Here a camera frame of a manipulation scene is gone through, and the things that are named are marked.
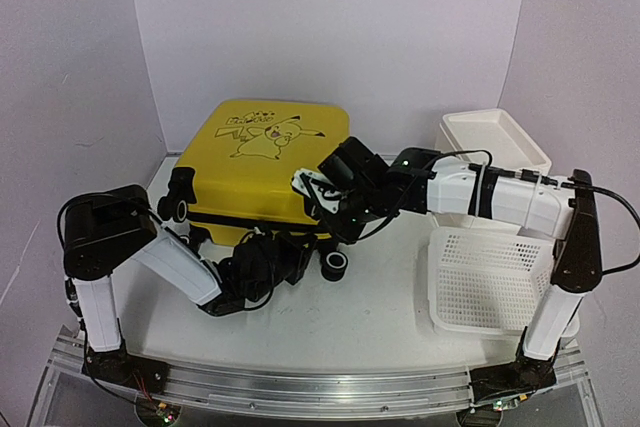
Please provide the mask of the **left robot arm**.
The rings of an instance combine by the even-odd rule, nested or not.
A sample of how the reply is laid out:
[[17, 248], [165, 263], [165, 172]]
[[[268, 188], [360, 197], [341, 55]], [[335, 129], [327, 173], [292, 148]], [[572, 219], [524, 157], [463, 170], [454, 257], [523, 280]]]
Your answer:
[[204, 258], [160, 220], [147, 192], [133, 184], [79, 195], [57, 216], [65, 289], [85, 334], [83, 372], [99, 384], [161, 393], [167, 363], [129, 352], [116, 307], [113, 276], [143, 266], [212, 317], [257, 311], [281, 283], [302, 279], [317, 243], [314, 234], [255, 227], [230, 256]]

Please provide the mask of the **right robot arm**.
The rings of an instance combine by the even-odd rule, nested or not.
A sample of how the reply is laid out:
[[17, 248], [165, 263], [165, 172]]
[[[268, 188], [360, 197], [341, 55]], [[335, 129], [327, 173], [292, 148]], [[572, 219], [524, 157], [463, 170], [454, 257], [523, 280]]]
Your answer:
[[466, 152], [410, 147], [392, 163], [357, 138], [341, 143], [318, 169], [301, 169], [292, 185], [307, 196], [310, 217], [347, 245], [385, 228], [400, 212], [459, 214], [504, 222], [554, 240], [549, 284], [520, 336], [513, 360], [475, 368], [476, 406], [499, 408], [552, 386], [561, 337], [582, 300], [602, 280], [600, 229], [590, 175], [570, 177], [466, 161]]

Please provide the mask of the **yellow cartoon print suitcase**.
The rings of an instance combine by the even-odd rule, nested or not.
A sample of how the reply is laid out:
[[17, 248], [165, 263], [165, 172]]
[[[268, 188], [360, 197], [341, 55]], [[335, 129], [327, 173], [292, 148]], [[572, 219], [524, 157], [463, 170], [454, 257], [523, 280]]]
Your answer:
[[291, 181], [299, 169], [316, 169], [349, 132], [348, 114], [335, 105], [224, 101], [174, 165], [158, 215], [188, 222], [196, 243], [234, 247], [258, 226], [326, 239]]

